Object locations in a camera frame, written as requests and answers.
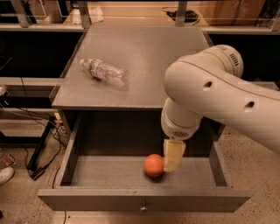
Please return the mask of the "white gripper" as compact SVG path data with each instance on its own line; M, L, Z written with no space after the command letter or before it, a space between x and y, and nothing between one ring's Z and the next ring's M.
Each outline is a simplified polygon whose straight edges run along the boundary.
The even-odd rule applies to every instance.
M167 98L161 113L163 132L174 139L164 140L164 171L174 172L185 153L186 144L180 140L190 139L199 129L202 116L183 108Z

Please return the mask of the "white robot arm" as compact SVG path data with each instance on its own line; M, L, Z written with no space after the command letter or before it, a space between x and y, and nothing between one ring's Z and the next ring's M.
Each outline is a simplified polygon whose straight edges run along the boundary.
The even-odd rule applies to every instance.
M166 70L167 99L161 114L164 170L174 172L184 141L206 117L234 128L280 153L280 92L242 79L241 55L229 45L215 45L186 55Z

